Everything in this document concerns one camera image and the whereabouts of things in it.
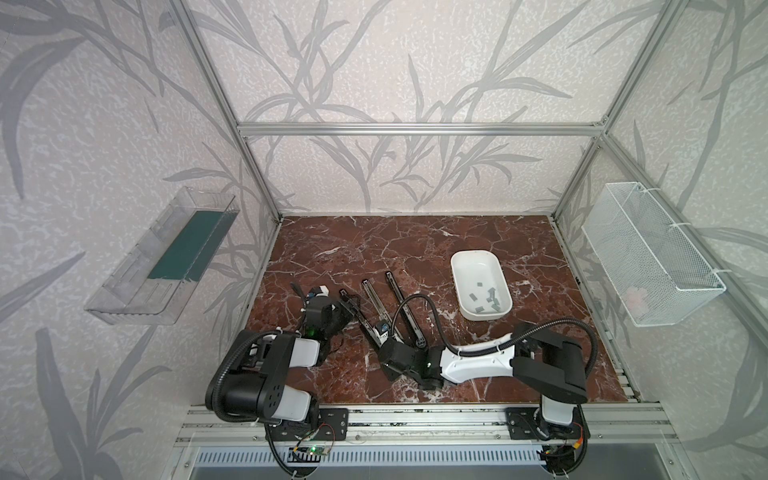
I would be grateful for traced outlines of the black stapler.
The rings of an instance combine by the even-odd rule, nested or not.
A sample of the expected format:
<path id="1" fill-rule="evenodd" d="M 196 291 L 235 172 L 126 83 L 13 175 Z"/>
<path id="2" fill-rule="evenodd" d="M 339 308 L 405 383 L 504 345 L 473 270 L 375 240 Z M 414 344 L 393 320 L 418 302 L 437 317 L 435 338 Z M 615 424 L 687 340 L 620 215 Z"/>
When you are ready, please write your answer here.
<path id="1" fill-rule="evenodd" d="M 399 286 L 397 280 L 395 279 L 394 274 L 391 271 L 386 271 L 385 278 L 386 278 L 387 284 L 389 285 L 390 289 L 392 290 L 396 299 L 398 300 L 398 304 L 403 303 L 405 300 L 405 295 L 401 290 L 401 287 Z M 408 325 L 409 331 L 412 333 L 415 346 L 418 349 L 426 350 L 428 347 L 427 339 L 422 329 L 418 325 L 412 310 L 407 304 L 405 304 L 402 307 L 401 316 L 403 320 L 406 322 L 406 324 Z"/>
<path id="2" fill-rule="evenodd" d="M 379 338 L 373 325 L 363 313 L 361 297 L 356 293 L 350 293 L 344 288 L 339 290 L 339 295 L 343 306 L 350 312 L 353 319 L 359 323 L 371 347 L 375 351 L 378 351 L 381 348 L 381 343 L 379 342 Z"/>

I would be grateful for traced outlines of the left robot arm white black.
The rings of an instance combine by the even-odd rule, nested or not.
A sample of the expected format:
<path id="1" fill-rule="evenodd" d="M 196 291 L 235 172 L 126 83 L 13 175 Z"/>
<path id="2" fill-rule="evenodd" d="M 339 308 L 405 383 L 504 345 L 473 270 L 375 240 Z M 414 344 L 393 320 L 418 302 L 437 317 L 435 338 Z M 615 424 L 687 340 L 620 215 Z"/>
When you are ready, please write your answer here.
<path id="1" fill-rule="evenodd" d="M 293 368 L 319 366 L 327 359 L 333 338 L 353 320 L 353 306 L 348 296 L 337 300 L 315 289 L 304 299 L 298 330 L 241 331 L 209 383 L 206 408 L 231 423 L 317 428 L 316 396 L 288 386 L 287 377 Z"/>

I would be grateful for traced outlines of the beige grey stapler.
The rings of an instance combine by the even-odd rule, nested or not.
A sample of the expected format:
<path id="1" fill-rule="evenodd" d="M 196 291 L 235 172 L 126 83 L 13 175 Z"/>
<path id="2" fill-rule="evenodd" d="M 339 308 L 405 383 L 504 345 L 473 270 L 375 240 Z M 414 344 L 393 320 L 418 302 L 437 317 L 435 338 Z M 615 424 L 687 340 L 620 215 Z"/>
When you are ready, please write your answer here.
<path id="1" fill-rule="evenodd" d="M 374 287 L 370 283 L 368 279 L 363 279 L 361 282 L 361 285 L 363 287 L 363 290 L 369 297 L 374 310 L 376 311 L 376 314 L 379 318 L 380 322 L 383 322 L 388 325 L 388 329 L 391 329 L 391 319 L 389 314 L 386 311 L 386 308 L 381 301 L 380 297 L 378 296 L 377 292 L 375 291 Z"/>

